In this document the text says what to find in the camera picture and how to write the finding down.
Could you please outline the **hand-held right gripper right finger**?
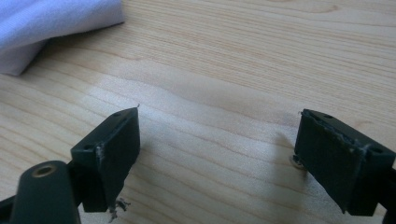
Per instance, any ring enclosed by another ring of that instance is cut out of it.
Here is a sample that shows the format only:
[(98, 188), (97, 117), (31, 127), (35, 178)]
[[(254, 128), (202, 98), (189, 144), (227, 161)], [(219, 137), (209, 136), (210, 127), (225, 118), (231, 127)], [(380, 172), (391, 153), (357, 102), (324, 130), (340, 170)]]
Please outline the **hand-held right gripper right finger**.
[(305, 109), (295, 158), (343, 212), (374, 214), (382, 204), (396, 217), (396, 153), (330, 115)]

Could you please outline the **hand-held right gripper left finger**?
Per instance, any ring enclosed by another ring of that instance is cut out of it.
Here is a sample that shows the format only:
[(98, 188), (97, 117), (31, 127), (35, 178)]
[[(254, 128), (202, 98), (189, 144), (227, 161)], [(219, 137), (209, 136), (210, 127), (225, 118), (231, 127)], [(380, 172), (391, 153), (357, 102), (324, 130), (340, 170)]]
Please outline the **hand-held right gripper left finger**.
[(116, 208), (116, 200), (140, 152), (138, 109), (118, 111), (71, 149), (70, 176), (86, 212)]

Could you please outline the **white cloth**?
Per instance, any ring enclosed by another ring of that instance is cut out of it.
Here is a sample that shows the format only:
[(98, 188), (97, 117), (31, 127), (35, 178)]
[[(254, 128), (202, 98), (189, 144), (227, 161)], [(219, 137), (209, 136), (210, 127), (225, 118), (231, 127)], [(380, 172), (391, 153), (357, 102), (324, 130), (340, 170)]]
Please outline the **white cloth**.
[(121, 0), (0, 0), (0, 74), (20, 75), (53, 37), (122, 22)]

